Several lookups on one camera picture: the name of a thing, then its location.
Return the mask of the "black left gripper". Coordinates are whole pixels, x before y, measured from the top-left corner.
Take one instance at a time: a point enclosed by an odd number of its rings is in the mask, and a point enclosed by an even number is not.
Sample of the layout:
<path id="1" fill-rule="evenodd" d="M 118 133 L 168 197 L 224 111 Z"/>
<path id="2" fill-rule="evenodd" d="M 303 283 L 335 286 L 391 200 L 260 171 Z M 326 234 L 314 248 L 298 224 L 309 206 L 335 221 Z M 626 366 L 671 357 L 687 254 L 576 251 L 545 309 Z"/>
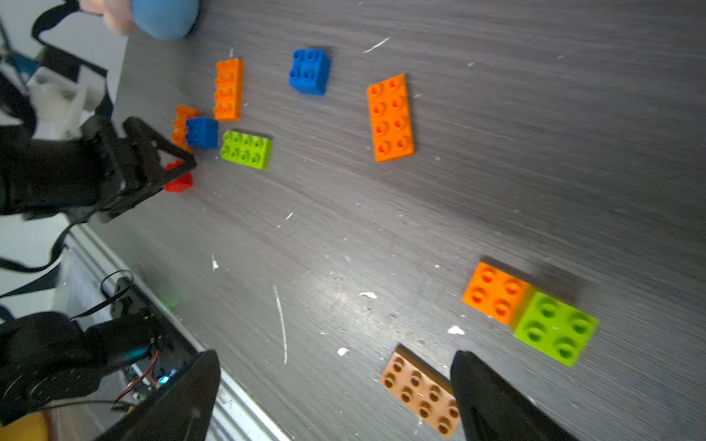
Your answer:
<path id="1" fill-rule="evenodd" d="M 64 213 L 77 221 L 108 212 L 132 189 L 132 152 L 147 189 L 193 171 L 196 158 L 145 121 L 128 117 L 125 137 L 112 122 L 91 117 L 75 139 L 31 139 L 23 126 L 1 128 L 1 214 L 28 220 Z"/>

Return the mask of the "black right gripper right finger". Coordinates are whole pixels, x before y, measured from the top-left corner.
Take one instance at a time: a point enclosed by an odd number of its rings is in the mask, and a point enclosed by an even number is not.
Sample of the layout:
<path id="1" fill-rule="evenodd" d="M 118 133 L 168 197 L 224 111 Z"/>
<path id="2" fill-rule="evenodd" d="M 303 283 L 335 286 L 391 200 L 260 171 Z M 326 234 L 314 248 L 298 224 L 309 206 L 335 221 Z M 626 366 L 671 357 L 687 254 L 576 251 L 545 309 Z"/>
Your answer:
<path id="1" fill-rule="evenodd" d="M 470 351 L 455 354 L 450 385 L 468 440 L 575 439 Z"/>

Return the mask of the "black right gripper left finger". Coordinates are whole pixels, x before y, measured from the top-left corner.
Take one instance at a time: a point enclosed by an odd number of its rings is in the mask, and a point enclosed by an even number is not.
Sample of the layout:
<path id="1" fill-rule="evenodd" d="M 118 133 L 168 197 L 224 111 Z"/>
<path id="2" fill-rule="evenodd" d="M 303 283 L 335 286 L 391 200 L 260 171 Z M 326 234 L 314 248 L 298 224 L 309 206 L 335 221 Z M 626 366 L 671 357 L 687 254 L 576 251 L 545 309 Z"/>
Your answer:
<path id="1" fill-rule="evenodd" d="M 121 419 L 100 440 L 204 440 L 221 384 L 214 350 L 200 352 L 167 386 Z"/>

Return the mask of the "lime green 2x2 lego brick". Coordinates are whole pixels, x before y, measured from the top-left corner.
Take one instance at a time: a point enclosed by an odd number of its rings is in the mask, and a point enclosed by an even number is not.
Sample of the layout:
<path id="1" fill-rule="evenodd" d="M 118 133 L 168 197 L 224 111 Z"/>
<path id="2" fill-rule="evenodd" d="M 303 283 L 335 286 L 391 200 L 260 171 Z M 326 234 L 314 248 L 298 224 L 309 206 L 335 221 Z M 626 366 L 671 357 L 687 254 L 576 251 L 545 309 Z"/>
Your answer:
<path id="1" fill-rule="evenodd" d="M 573 367 L 599 320 L 530 286 L 510 322 L 513 336 L 565 366 Z"/>

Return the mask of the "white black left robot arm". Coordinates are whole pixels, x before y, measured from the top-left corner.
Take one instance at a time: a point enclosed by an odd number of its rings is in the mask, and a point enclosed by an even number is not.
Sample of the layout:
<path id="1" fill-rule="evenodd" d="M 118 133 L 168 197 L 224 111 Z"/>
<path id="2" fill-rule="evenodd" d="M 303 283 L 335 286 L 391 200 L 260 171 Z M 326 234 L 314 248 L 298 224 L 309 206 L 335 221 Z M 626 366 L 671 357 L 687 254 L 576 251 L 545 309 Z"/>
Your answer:
<path id="1" fill-rule="evenodd" d="M 18 86 L 1 77 L 1 213 L 110 222 L 195 169 L 142 119 L 111 120 L 104 68 L 49 43 Z"/>

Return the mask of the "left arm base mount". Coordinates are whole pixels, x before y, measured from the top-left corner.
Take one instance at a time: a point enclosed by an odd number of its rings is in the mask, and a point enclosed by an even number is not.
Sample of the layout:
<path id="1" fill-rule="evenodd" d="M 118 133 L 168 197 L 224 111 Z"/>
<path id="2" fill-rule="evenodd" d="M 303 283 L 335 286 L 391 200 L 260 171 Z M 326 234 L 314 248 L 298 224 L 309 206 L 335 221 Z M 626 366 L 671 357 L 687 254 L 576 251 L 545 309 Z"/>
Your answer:
<path id="1" fill-rule="evenodd" d="M 197 350 L 163 312 L 119 271 L 113 293 L 77 315 L 36 312 L 16 318 L 1 310 L 1 423 L 50 402 L 86 397 L 101 380 L 137 366 L 128 391 L 169 383 Z"/>

